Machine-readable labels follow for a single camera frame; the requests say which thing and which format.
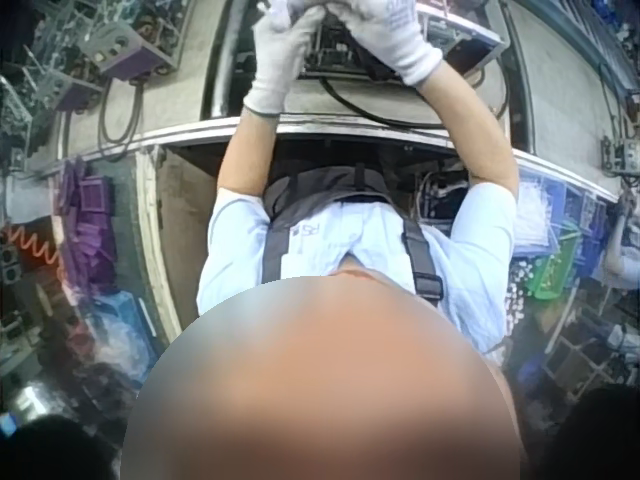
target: light blue shirt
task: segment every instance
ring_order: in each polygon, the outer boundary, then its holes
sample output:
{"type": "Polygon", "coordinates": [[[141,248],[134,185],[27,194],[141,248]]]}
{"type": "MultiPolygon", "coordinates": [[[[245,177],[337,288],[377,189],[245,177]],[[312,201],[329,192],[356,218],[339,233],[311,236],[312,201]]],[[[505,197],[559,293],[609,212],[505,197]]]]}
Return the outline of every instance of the light blue shirt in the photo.
{"type": "MultiPolygon", "coordinates": [[[[481,353],[498,344],[506,332],[515,219],[514,196],[503,187],[482,183],[469,190],[450,238],[433,227],[422,227],[444,283],[438,308],[481,353]]],[[[197,297],[200,314],[260,285],[269,222],[260,198],[218,191],[197,297]]],[[[365,268],[415,293],[402,232],[402,218],[390,205],[332,203],[291,229],[282,278],[329,275],[351,254],[365,268]]]]}
{"type": "Polygon", "coordinates": [[[640,289],[640,250],[635,247],[622,247],[620,249],[620,260],[622,261],[622,274],[620,275],[614,275],[604,268],[605,253],[603,252],[600,255],[600,261],[592,277],[607,287],[621,290],[640,289]]]}

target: green bin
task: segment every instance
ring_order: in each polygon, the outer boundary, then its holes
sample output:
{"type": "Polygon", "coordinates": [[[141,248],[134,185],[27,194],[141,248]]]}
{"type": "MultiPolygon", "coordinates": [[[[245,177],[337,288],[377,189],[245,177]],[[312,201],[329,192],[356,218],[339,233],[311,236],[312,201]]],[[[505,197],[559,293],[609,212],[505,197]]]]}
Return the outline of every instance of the green bin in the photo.
{"type": "Polygon", "coordinates": [[[560,251],[557,254],[536,261],[527,288],[538,300],[555,300],[562,295],[582,236],[578,231],[566,232],[564,230],[564,235],[558,239],[560,251]]]}

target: apron strap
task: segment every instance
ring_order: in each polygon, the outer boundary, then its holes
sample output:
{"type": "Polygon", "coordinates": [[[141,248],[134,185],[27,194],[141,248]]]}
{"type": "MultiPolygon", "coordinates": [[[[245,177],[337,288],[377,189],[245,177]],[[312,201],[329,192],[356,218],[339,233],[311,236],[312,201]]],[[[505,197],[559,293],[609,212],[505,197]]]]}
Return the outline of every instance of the apron strap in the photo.
{"type": "Polygon", "coordinates": [[[420,226],[409,218],[404,219],[402,242],[411,260],[416,294],[437,307],[444,298],[444,284],[436,274],[429,242],[424,238],[420,226]]]}

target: worker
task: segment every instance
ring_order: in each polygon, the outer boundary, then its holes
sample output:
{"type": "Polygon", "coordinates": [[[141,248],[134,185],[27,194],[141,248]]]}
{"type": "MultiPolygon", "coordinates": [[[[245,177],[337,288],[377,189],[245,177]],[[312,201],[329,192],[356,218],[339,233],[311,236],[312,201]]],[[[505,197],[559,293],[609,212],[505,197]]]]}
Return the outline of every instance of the worker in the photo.
{"type": "Polygon", "coordinates": [[[486,353],[505,335],[519,183],[511,146],[476,92],[424,40],[415,0],[389,3],[384,18],[369,3],[380,10],[378,0],[327,8],[448,130],[471,182],[450,238],[418,226],[393,204],[381,175],[360,166],[267,185],[279,115],[326,10],[307,10],[286,31],[267,14],[254,27],[255,81],[218,175],[198,310],[271,281],[358,272],[426,300],[486,353]]]}
{"type": "Polygon", "coordinates": [[[596,268],[594,277],[603,284],[622,290],[640,288],[640,251],[634,247],[623,247],[622,237],[631,214],[636,208],[635,194],[630,191],[620,196],[616,209],[618,217],[606,250],[596,268]]]}
{"type": "Polygon", "coordinates": [[[451,238],[407,218],[358,166],[267,185],[278,116],[326,13],[285,30],[264,16],[218,176],[202,315],[140,392],[122,480],[519,478],[513,396],[481,355],[505,330],[517,165],[495,117],[424,41],[415,1],[388,7],[326,8],[448,129],[472,184],[451,238]]]}

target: white glove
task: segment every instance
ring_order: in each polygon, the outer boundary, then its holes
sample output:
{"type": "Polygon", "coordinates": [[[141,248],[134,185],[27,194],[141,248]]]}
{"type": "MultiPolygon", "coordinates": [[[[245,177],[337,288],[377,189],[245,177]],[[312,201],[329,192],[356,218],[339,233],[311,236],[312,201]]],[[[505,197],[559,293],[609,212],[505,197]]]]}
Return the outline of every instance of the white glove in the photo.
{"type": "Polygon", "coordinates": [[[440,65],[442,50],[424,40],[415,0],[358,0],[352,5],[328,3],[327,8],[404,83],[419,86],[440,65]]]}
{"type": "Polygon", "coordinates": [[[304,66],[311,39],[324,19],[323,7],[307,10],[285,31],[278,31],[270,14],[253,27],[258,68],[251,91],[244,99],[249,110],[262,115],[279,115],[284,101],[304,66]]]}

